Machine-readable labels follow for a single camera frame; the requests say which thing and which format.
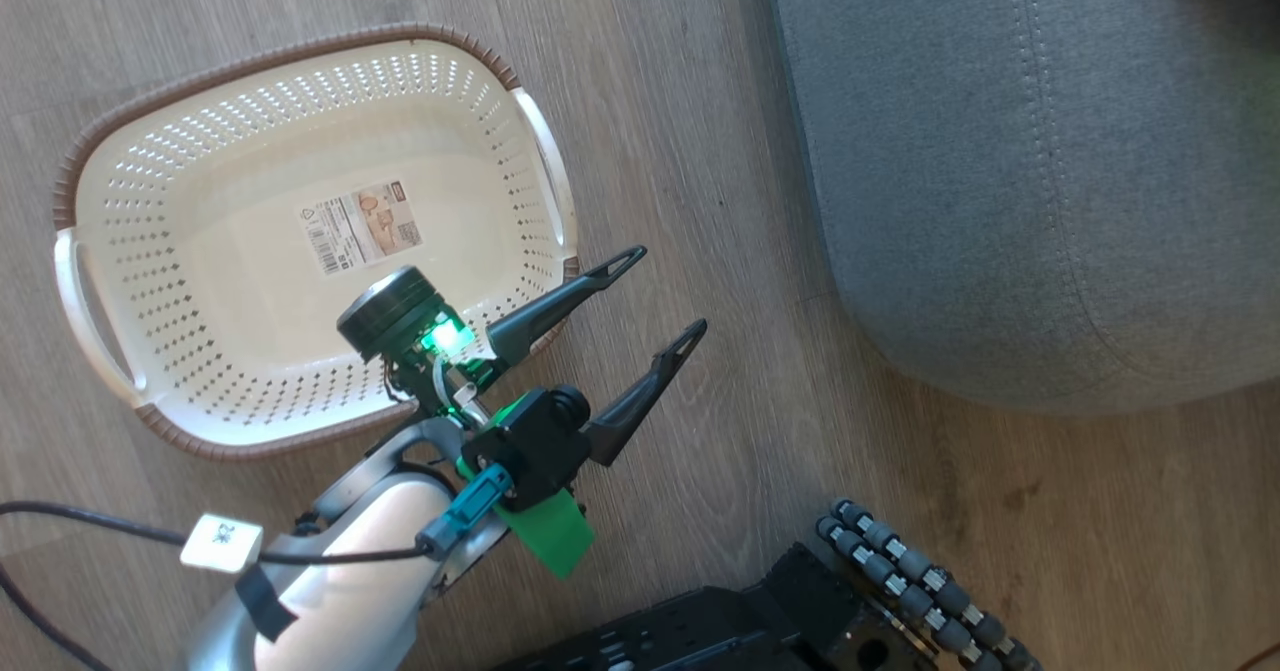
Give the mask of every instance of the wooden floor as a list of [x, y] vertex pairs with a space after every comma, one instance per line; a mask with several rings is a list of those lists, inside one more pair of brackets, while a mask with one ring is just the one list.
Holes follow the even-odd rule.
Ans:
[[[567, 581], [515, 543], [421, 617], [408, 668], [483, 670], [700, 584], [755, 580], [841, 494], [956, 570], [1051, 668], [1226, 670], [1280, 639], [1280, 385], [1055, 420], [884, 369], [823, 265], [768, 0], [0, 0], [0, 498], [283, 530], [371, 438], [243, 466], [169, 448], [104, 388], [54, 288], [50, 191], [95, 115], [316, 36], [439, 20], [503, 53], [557, 133], [584, 261], [652, 255], [503, 384], [621, 391], [712, 330], [608, 473]], [[4, 521], [19, 584], [122, 670], [161, 668], [225, 576], [172, 549]], [[0, 604], [0, 666], [73, 668]]]

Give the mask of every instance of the gray upholstered furniture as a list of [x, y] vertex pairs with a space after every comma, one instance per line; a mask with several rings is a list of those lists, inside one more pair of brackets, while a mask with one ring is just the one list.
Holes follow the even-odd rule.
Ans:
[[1280, 0], [774, 0], [840, 293], [978, 401], [1280, 374]]

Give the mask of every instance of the led light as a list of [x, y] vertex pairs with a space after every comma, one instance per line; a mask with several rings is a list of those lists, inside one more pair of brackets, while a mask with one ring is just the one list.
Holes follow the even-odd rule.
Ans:
[[453, 320], [435, 327], [426, 334], [428, 343], [434, 346], [445, 357], [458, 353], [462, 348], [466, 348], [467, 343], [475, 339], [476, 336], [471, 329]]

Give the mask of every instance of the barcode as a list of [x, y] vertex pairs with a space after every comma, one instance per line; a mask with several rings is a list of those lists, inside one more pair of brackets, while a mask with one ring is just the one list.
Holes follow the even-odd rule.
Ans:
[[422, 243], [422, 237], [417, 233], [417, 223], [408, 222], [407, 224], [397, 225], [396, 229], [401, 234], [401, 241], [410, 246], [417, 246]]
[[320, 257], [325, 275], [338, 273], [338, 257], [333, 254], [333, 243], [329, 242], [329, 234], [324, 232], [324, 225], [312, 225], [307, 229], [307, 238], [311, 239], [311, 248]]

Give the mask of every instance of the sticker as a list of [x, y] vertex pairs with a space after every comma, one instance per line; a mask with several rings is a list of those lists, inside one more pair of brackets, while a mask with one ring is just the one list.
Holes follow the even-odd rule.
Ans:
[[326, 277], [364, 269], [422, 243], [399, 182], [302, 206], [298, 219]]

